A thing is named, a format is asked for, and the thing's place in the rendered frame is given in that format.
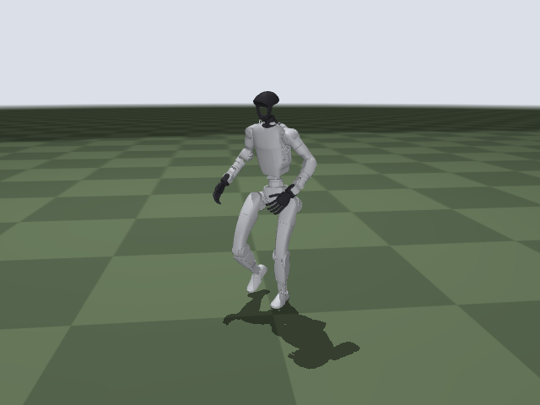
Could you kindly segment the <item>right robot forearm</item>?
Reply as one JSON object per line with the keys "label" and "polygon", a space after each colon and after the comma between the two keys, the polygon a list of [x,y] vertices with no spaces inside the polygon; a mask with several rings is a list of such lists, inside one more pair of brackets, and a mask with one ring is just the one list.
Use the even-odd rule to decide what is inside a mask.
{"label": "right robot forearm", "polygon": [[[242,149],[243,150],[243,149]],[[241,150],[241,152],[242,152]],[[240,152],[240,153],[241,153]],[[240,154],[239,156],[237,157],[237,159],[235,160],[235,162],[232,164],[232,166],[229,168],[228,172],[225,173],[225,174],[229,174],[229,179],[227,180],[227,182],[230,184],[236,177],[237,175],[239,174],[240,170],[246,165],[246,163],[244,162],[244,160],[240,157]],[[224,174],[224,175],[225,175]],[[223,176],[224,176],[223,175]]]}

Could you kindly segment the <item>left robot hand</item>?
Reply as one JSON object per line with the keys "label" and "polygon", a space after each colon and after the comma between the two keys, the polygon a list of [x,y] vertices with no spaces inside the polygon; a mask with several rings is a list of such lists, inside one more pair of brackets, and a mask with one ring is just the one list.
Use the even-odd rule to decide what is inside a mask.
{"label": "left robot hand", "polygon": [[273,214],[281,213],[284,210],[284,208],[288,206],[290,198],[294,198],[296,196],[290,191],[293,187],[294,187],[294,184],[290,185],[285,190],[285,192],[270,195],[269,197],[277,197],[277,199],[275,199],[274,201],[272,201],[270,203],[266,203],[265,205],[269,206],[269,205],[274,204],[275,202],[277,202],[277,203],[275,203],[270,208],[267,208],[267,210],[275,208],[274,210],[271,210],[270,212],[273,213],[273,212],[276,212],[278,210],[276,213],[273,213]]}

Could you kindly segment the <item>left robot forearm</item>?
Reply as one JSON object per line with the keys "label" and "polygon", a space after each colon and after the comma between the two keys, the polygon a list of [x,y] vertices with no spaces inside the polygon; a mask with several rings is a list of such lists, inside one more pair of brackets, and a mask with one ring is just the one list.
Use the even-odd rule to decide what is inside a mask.
{"label": "left robot forearm", "polygon": [[294,195],[297,195],[301,189],[304,188],[305,183],[310,179],[316,169],[316,161],[313,158],[309,158],[306,161],[304,168],[301,168],[300,173],[296,179],[293,180],[294,187],[290,190]]}

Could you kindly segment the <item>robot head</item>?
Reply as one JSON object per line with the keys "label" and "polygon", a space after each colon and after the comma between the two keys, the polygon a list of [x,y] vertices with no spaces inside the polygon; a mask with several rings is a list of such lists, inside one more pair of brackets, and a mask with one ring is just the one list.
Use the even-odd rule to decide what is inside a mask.
{"label": "robot head", "polygon": [[[278,102],[278,96],[271,91],[262,92],[253,100],[253,103],[256,106],[256,112],[258,117],[265,122],[264,124],[262,124],[262,127],[269,128],[276,126],[276,124],[280,124],[275,119],[274,115],[271,115],[273,105],[277,104]],[[261,115],[259,107],[267,108],[267,114]],[[271,122],[275,122],[276,124],[270,125]]]}

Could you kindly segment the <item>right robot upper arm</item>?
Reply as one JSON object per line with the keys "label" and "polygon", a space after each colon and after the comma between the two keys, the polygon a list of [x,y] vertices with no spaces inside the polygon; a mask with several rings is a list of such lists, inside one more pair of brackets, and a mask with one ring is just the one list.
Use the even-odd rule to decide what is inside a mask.
{"label": "right robot upper arm", "polygon": [[251,161],[254,157],[254,154],[253,154],[253,149],[255,147],[254,145],[254,140],[253,140],[253,135],[252,135],[252,130],[253,130],[253,127],[255,126],[256,124],[253,124],[251,126],[249,126],[246,130],[245,130],[245,134],[246,134],[246,137],[245,137],[245,148],[242,150],[242,152],[240,153],[240,157],[242,159],[244,159],[245,161]]}

